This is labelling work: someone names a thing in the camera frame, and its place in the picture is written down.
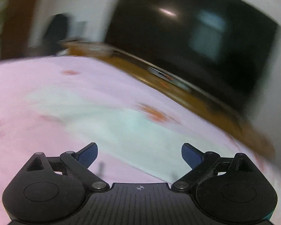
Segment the dark object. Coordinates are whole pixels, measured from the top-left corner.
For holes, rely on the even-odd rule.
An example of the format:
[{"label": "dark object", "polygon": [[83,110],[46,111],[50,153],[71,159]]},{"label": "dark object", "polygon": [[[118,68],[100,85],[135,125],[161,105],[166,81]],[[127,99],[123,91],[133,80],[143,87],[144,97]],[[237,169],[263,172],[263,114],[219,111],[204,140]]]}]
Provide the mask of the dark object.
[{"label": "dark object", "polygon": [[271,224],[276,192],[243,153],[220,157],[186,143],[182,157],[192,170],[170,189],[167,183],[109,188],[87,169],[97,151],[91,143],[60,157],[35,153],[3,192],[10,225]]},{"label": "dark object", "polygon": [[105,42],[242,112],[278,25],[241,0],[120,0]]},{"label": "dark object", "polygon": [[68,34],[69,19],[65,14],[54,15],[43,36],[42,45],[44,55],[55,55],[63,49],[58,43]]}]

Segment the white wall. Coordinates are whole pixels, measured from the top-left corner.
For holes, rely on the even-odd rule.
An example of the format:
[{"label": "white wall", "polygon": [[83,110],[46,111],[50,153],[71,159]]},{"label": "white wall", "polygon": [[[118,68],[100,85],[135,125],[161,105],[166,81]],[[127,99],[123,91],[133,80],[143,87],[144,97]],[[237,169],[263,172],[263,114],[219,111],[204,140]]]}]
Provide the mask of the white wall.
[{"label": "white wall", "polygon": [[[281,26],[281,0],[244,0],[273,18]],[[30,45],[40,41],[51,15],[71,13],[76,21],[88,21],[85,36],[102,41],[117,0],[38,0]],[[271,58],[266,82],[256,90],[248,109],[255,127],[267,133],[276,148],[276,163],[281,168],[281,38]]]},{"label": "white wall", "polygon": [[110,16],[117,0],[38,0],[34,15],[30,46],[40,42],[42,31],[50,16],[70,13],[76,21],[87,21],[85,36],[102,41],[109,26]]}]

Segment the wooden door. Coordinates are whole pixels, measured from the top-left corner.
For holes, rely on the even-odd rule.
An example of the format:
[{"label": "wooden door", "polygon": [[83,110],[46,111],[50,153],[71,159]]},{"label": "wooden door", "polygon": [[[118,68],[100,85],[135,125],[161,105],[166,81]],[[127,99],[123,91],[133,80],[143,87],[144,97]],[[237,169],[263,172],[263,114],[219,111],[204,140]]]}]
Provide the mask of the wooden door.
[{"label": "wooden door", "polygon": [[1,59],[20,58],[27,45],[36,0],[9,0],[1,35]]}]

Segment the pink tablecloth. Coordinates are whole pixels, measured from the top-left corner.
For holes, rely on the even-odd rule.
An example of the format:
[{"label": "pink tablecloth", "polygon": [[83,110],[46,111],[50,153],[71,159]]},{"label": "pink tablecloth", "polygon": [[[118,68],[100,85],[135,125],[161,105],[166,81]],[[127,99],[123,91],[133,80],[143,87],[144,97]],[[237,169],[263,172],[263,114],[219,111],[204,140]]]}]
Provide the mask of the pink tablecloth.
[{"label": "pink tablecloth", "polygon": [[[1,202],[2,192],[33,153],[42,151],[47,156],[58,156],[64,151],[77,151],[86,145],[66,132],[57,120],[35,112],[26,101],[29,93],[52,84],[97,103],[135,109],[145,104],[179,122],[163,123],[168,128],[199,135],[220,143],[232,152],[246,153],[278,194],[278,205],[271,221],[281,225],[279,169],[222,130],[126,73],[94,59],[75,57],[38,58],[0,64],[0,224],[10,221]],[[90,170],[110,184],[160,182],[105,153],[99,153]]]}]

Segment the pink fabric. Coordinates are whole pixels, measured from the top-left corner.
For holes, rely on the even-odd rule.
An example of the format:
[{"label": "pink fabric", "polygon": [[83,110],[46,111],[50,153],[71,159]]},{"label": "pink fabric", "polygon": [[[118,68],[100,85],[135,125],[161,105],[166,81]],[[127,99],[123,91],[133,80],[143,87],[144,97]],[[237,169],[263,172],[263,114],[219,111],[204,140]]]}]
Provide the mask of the pink fabric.
[{"label": "pink fabric", "polygon": [[[39,87],[52,84],[97,103],[131,108],[139,108],[140,104],[152,106],[179,122],[164,123],[168,128],[200,135],[233,152],[245,152],[278,193],[279,203],[271,221],[281,224],[280,170],[206,120],[126,73],[94,59],[75,57],[0,64],[0,224],[10,221],[2,205],[2,192],[33,153],[42,151],[46,156],[58,156],[88,144],[69,135],[58,120],[35,112],[25,100],[26,95]],[[90,170],[98,173],[102,163],[102,178],[110,184],[161,182],[105,153],[99,153]]]}]

